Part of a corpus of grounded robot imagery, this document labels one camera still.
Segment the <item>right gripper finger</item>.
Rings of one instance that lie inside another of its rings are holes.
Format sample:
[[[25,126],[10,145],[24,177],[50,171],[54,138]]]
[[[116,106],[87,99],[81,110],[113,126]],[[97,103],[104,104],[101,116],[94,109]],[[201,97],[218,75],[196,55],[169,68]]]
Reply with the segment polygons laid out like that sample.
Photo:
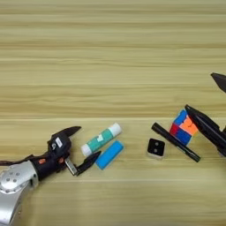
[[[188,104],[185,105],[185,110],[198,130],[215,145],[221,155],[226,157],[226,127],[221,130],[210,117]]]
[[[222,75],[219,73],[212,72],[211,73],[212,78],[214,79],[217,86],[226,93],[226,75]]]

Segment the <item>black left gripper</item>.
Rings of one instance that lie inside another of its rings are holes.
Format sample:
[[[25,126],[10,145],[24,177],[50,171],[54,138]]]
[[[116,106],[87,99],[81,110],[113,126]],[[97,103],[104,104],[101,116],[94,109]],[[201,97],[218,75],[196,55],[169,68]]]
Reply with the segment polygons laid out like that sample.
[[[63,129],[60,134],[65,137],[71,137],[80,129],[80,126],[72,126]],[[69,155],[57,157],[54,154],[50,154],[48,156],[32,160],[32,164],[40,181],[49,177],[53,173],[63,170],[64,168],[67,168],[74,176],[79,176],[94,165],[100,154],[101,151],[98,151],[89,155],[77,168],[71,162]]]

